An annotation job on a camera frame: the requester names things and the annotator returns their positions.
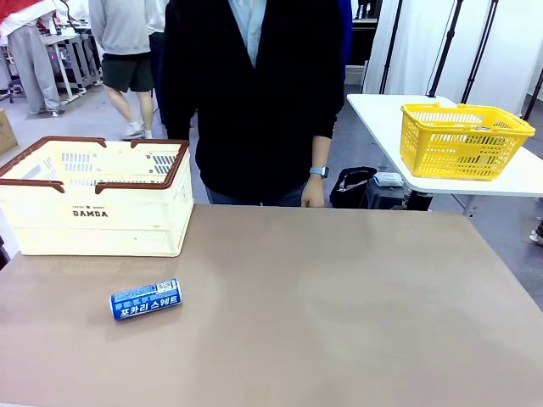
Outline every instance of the light blue shirt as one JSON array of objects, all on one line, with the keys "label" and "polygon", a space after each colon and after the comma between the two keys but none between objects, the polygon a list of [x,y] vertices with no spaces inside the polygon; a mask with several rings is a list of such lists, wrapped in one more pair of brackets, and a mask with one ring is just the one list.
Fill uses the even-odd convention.
[{"label": "light blue shirt", "polygon": [[266,0],[228,0],[228,2],[238,22],[239,32],[241,32],[251,63],[255,67],[262,22],[266,13]]}]

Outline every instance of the gray pants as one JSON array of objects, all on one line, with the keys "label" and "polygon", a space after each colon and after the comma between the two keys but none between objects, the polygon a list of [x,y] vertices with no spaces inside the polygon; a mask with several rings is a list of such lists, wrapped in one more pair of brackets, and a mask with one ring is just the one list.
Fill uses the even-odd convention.
[{"label": "gray pants", "polygon": [[8,35],[8,45],[25,89],[30,112],[37,114],[45,109],[58,109],[60,98],[53,68],[37,27],[23,25],[18,28]]}]

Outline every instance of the gray sweatshirt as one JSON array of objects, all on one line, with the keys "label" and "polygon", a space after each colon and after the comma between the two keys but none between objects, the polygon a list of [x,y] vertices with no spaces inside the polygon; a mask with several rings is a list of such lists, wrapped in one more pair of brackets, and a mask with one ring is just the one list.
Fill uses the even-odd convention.
[{"label": "gray sweatshirt", "polygon": [[89,0],[92,34],[106,53],[149,52],[145,0]]}]

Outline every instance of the brown rim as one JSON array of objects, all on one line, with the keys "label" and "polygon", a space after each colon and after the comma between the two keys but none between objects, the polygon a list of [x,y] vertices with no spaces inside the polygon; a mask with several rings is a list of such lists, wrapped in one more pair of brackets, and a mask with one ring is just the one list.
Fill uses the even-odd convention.
[{"label": "brown rim", "polygon": [[[25,151],[17,155],[15,158],[11,159],[6,165],[0,168],[0,177],[7,174],[12,170],[18,163],[23,159],[31,155],[38,148],[43,147],[48,142],[97,142],[102,147],[107,148],[107,144],[104,138],[93,138],[93,137],[59,137],[59,136],[48,136],[44,137]],[[177,153],[177,158],[174,161],[170,171],[168,172],[164,182],[161,184],[151,184],[151,183],[130,183],[130,182],[99,182],[95,188],[94,192],[96,194],[101,193],[104,189],[168,189],[171,187],[173,180],[179,170],[183,156],[187,152],[188,142],[185,140],[132,140],[131,147],[135,148],[138,144],[179,144],[179,152]],[[14,180],[14,179],[3,179],[0,178],[0,185],[9,185],[9,186],[22,186],[22,187],[51,187],[60,193],[64,193],[62,181],[44,181],[44,180]]]}]

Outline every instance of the smartwatch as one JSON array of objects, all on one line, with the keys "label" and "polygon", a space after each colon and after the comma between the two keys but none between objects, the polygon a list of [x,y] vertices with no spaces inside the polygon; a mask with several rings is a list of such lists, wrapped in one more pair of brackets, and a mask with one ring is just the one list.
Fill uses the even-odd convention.
[{"label": "smartwatch", "polygon": [[328,167],[311,167],[309,170],[310,174],[318,174],[322,179],[328,178],[328,172],[330,169]]}]

